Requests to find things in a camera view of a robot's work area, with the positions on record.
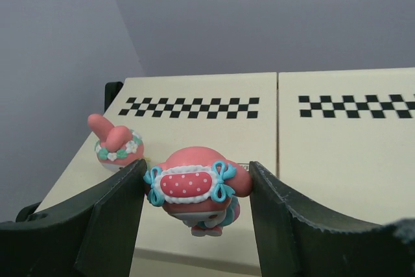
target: gray wall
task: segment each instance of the gray wall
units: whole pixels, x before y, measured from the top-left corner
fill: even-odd
[[[415,66],[415,0],[117,0],[147,75]]]
[[[41,201],[103,111],[143,74],[115,0],[0,0],[0,221]]]

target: blue ribbon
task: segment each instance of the blue ribbon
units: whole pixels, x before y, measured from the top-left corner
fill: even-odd
[[[213,172],[216,172],[218,175],[218,182],[213,189],[211,198],[213,201],[216,202],[224,202],[226,197],[231,197],[235,191],[229,185],[226,185],[224,182],[230,178],[233,178],[236,175],[236,168],[230,163],[228,164],[228,168],[226,168],[226,164],[222,161],[215,162],[212,165]]]
[[[151,190],[147,195],[147,199],[155,207],[161,207],[164,203],[164,198],[159,194],[159,192],[156,189],[154,189],[154,180],[156,179],[157,174],[160,173],[160,167],[153,167],[151,170],[147,170],[143,177],[144,182],[150,184],[151,187]]]

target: flower wreath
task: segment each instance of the flower wreath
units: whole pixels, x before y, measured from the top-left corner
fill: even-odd
[[[126,143],[126,149],[119,149],[117,152],[109,152],[105,147],[101,147],[101,142],[98,141],[95,144],[95,152],[97,153],[98,158],[101,160],[111,160],[113,162],[116,159],[125,159],[128,154],[137,152],[137,148],[143,144],[143,140],[137,132],[131,129],[130,131],[132,134],[132,140]]]

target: toy foot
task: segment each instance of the toy foot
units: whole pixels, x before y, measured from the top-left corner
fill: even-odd
[[[222,235],[222,228],[219,226],[215,226],[214,228],[209,228],[205,231],[205,234],[212,236],[212,237],[219,237]]]
[[[191,233],[195,237],[204,237],[206,235],[206,231],[199,226],[192,227]]]

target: my melody figurine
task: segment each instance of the my melody figurine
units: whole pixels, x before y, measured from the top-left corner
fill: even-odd
[[[191,228],[193,236],[221,236],[240,213],[237,197],[252,190],[244,168],[207,147],[176,151],[144,176],[148,201]]]
[[[126,126],[114,126],[99,114],[88,117],[88,126],[99,138],[95,144],[98,161],[112,172],[118,172],[137,159],[144,158],[141,136]]]

